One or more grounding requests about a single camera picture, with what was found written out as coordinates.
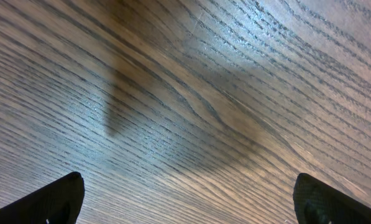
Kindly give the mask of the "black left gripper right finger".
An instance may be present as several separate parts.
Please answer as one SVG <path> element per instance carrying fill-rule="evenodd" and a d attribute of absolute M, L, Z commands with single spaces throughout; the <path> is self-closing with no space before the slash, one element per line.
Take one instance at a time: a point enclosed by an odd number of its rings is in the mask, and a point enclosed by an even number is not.
<path fill-rule="evenodd" d="M 306 173 L 297 177 L 293 201 L 299 224 L 371 224 L 371 208 Z"/>

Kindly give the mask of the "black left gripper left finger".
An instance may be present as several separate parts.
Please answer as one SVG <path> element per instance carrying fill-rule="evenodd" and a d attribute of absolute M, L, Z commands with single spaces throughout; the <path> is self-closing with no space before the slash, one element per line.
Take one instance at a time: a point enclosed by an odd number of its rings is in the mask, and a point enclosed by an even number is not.
<path fill-rule="evenodd" d="M 84 180 L 79 172 L 66 176 L 0 208 L 0 223 L 74 224 L 85 196 Z"/>

